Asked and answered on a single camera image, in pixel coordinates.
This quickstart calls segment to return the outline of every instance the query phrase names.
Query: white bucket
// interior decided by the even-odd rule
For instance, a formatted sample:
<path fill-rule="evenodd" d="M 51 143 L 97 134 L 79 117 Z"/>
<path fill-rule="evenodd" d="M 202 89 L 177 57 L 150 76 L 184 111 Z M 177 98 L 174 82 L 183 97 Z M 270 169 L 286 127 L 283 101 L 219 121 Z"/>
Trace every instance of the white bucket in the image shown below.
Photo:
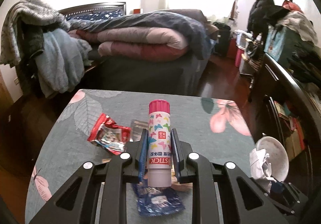
<path fill-rule="evenodd" d="M 283 145 L 275 138 L 265 136 L 256 143 L 256 149 L 265 149 L 270 155 L 272 177 L 278 181 L 284 181 L 288 176 L 288 154 Z"/>

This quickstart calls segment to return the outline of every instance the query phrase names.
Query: bed headboard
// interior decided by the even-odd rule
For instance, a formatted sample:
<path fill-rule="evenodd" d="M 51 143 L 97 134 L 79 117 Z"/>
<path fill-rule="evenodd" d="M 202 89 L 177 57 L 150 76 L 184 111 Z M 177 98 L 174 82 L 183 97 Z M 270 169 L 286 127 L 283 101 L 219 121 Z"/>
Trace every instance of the bed headboard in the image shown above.
<path fill-rule="evenodd" d="M 108 3 L 95 3 L 81 6 L 74 6 L 60 10 L 59 12 L 65 17 L 78 16 L 85 13 L 97 13 L 104 10 L 122 10 L 123 14 L 126 15 L 126 2 L 108 2 Z"/>

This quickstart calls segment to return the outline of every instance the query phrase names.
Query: pink cap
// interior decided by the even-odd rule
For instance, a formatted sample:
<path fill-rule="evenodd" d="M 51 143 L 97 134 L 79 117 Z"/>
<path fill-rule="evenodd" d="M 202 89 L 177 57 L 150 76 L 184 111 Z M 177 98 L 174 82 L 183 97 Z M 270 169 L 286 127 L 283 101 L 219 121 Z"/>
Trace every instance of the pink cap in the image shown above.
<path fill-rule="evenodd" d="M 149 103 L 149 114 L 151 114 L 152 112 L 167 112 L 170 114 L 170 103 L 165 100 L 151 101 Z"/>

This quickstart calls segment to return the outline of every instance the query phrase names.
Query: black suitcase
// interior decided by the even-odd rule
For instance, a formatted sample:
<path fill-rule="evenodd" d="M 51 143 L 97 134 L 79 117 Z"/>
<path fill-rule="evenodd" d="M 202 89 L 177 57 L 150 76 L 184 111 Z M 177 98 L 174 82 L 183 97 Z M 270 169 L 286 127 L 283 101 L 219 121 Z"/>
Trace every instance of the black suitcase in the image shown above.
<path fill-rule="evenodd" d="M 215 45 L 214 53 L 225 57 L 230 46 L 231 27 L 221 22 L 213 22 L 213 25 L 219 29 L 218 43 Z"/>

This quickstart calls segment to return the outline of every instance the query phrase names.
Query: crumpled tissue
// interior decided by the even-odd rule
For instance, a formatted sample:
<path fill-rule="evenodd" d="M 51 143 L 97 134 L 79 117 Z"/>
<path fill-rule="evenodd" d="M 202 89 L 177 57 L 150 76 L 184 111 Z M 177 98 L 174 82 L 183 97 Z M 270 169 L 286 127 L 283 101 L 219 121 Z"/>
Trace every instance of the crumpled tissue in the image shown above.
<path fill-rule="evenodd" d="M 267 192 L 270 193 L 272 181 L 277 182 L 272 176 L 272 167 L 269 161 L 270 155 L 265 149 L 250 152 L 251 176 Z"/>

